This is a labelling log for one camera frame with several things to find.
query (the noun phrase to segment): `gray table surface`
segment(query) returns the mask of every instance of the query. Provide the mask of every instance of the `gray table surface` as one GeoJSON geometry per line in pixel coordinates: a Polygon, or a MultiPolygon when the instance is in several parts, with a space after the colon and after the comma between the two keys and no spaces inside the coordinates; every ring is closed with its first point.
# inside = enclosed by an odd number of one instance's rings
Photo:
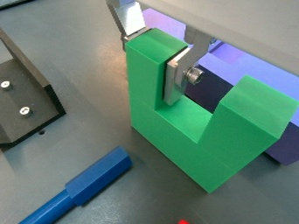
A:
{"type": "Polygon", "coordinates": [[[0,223],[17,223],[117,145],[132,170],[57,223],[299,223],[299,163],[282,167],[261,155],[206,194],[130,128],[125,54],[105,1],[35,0],[0,11],[0,27],[67,112],[43,135],[0,150],[0,223]]]}

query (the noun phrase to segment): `bolt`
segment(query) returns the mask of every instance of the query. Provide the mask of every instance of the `bolt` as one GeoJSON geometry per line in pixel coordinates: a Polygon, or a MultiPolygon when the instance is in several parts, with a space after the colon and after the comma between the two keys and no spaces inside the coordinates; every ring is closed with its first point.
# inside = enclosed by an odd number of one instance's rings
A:
{"type": "Polygon", "coordinates": [[[3,91],[9,90],[11,88],[10,82],[7,80],[1,82],[1,89],[3,91]]]}
{"type": "Polygon", "coordinates": [[[201,80],[201,75],[202,71],[197,67],[190,66],[185,72],[184,77],[192,85],[196,85],[201,80]]]}
{"type": "Polygon", "coordinates": [[[213,45],[217,42],[216,38],[210,38],[209,44],[213,45]]]}
{"type": "Polygon", "coordinates": [[[19,114],[21,114],[22,117],[27,117],[31,114],[31,111],[27,107],[22,107],[19,109],[19,114]]]}

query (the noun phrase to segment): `blue bar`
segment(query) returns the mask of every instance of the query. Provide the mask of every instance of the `blue bar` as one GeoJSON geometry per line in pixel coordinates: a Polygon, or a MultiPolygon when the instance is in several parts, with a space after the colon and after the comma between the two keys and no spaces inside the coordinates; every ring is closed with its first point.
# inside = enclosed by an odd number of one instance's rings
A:
{"type": "Polygon", "coordinates": [[[116,147],[77,177],[65,189],[19,222],[53,223],[74,206],[81,206],[98,191],[128,170],[132,161],[116,147]]]}
{"type": "Polygon", "coordinates": [[[73,207],[74,202],[62,190],[21,222],[19,224],[53,223],[73,207]]]}

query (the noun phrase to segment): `green block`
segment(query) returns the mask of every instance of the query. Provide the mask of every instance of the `green block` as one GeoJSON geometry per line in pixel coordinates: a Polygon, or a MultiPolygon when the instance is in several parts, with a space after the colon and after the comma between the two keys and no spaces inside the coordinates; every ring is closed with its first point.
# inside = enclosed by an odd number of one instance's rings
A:
{"type": "Polygon", "coordinates": [[[210,193],[278,139],[297,102],[245,76],[213,115],[162,101],[164,69],[185,44],[153,29],[125,44],[133,128],[210,193]]]}

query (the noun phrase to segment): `silver clamp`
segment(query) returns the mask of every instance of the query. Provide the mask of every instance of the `silver clamp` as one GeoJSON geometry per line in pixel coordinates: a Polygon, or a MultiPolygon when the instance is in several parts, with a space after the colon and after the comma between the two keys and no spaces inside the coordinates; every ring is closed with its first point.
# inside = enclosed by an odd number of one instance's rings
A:
{"type": "MultiPolygon", "coordinates": [[[[121,33],[122,49],[125,50],[125,42],[148,30],[140,4],[134,0],[106,0],[106,6],[121,33]]],[[[202,71],[193,64],[206,53],[212,37],[186,25],[184,40],[193,46],[185,48],[170,59],[165,68],[162,100],[168,105],[173,105],[184,94],[186,81],[194,85],[201,79],[202,71]]]]}
{"type": "Polygon", "coordinates": [[[208,52],[212,37],[201,31],[185,27],[184,40],[193,44],[166,63],[162,100],[168,105],[180,99],[186,82],[198,83],[202,71],[194,67],[194,62],[208,52]]]}

